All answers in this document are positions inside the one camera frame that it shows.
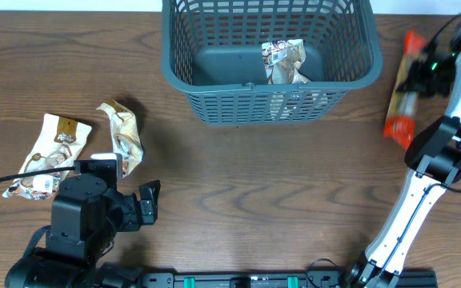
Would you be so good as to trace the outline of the beige snack bag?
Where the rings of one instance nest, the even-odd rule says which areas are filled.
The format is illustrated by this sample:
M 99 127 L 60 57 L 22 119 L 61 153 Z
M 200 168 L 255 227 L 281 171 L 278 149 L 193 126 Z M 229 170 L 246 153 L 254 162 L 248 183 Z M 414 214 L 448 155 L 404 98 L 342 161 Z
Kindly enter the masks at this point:
M 131 110 L 113 99 L 103 102 L 98 110 L 105 112 L 109 118 L 113 151 L 122 155 L 122 176 L 129 176 L 144 156 L 137 118 Z

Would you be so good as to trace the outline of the grey plastic lattice basket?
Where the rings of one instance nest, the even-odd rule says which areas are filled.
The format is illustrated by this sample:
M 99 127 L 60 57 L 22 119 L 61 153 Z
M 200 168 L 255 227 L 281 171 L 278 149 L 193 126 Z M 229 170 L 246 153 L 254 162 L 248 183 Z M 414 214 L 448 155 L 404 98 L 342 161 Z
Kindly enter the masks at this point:
M 208 125 L 313 122 L 372 84 L 367 0 L 164 0 L 162 72 Z

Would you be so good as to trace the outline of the beige mushroom pouch brown label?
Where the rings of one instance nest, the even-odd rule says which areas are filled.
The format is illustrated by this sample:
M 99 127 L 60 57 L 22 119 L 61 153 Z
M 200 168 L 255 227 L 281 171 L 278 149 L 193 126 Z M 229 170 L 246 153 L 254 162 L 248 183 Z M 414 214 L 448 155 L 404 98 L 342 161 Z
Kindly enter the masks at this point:
M 303 100 L 300 91 L 280 91 L 280 86 L 307 84 L 310 80 L 299 70 L 306 60 L 302 39 L 275 40 L 261 44 L 267 84 L 275 91 L 270 92 L 265 121 L 282 121 L 291 118 Z

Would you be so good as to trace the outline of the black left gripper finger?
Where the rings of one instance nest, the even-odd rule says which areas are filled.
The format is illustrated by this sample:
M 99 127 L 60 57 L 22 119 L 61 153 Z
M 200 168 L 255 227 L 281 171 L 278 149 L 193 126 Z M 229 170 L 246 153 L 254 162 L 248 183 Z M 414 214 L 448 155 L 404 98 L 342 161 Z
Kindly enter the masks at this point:
M 154 225 L 158 218 L 158 205 L 155 200 L 141 199 L 141 223 L 143 225 Z
M 152 204 L 157 204 L 160 188 L 161 182 L 159 180 L 142 184 L 139 187 L 140 199 L 142 201 L 149 201 Z

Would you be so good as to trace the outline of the orange cracker tube pack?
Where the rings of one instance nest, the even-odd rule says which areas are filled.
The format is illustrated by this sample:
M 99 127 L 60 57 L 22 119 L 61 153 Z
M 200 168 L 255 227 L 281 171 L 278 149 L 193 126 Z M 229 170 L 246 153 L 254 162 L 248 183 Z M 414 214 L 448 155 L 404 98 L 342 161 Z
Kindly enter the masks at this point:
M 398 92 L 399 84 L 407 80 L 409 69 L 414 60 L 427 44 L 427 39 L 415 30 L 409 30 L 404 37 L 403 57 L 399 64 L 386 120 L 383 136 L 391 138 L 403 149 L 407 149 L 415 137 L 415 115 L 418 105 L 416 92 Z

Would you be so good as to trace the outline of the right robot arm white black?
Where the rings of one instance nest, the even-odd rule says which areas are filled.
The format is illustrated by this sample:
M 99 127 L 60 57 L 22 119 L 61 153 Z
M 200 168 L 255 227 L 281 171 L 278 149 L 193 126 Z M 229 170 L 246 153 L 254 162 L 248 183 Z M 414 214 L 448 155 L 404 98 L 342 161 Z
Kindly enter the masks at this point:
M 342 287 L 395 287 L 402 278 L 407 252 L 425 218 L 461 180 L 461 23 L 446 56 L 435 53 L 436 40 L 423 49 L 397 89 L 421 95 L 446 94 L 442 117 L 419 133 L 407 148 L 408 171 L 401 193 L 375 240 L 363 252 Z

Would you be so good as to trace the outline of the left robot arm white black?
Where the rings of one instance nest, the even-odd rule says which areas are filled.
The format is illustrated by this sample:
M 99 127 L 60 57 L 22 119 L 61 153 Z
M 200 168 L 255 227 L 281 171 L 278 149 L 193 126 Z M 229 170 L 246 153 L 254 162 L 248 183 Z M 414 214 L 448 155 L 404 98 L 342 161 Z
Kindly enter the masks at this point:
M 117 191 L 113 176 L 80 174 L 63 181 L 53 200 L 51 224 L 37 230 L 8 272 L 7 287 L 140 287 L 142 271 L 98 266 L 119 233 L 135 232 L 158 218 L 158 180 L 138 194 Z

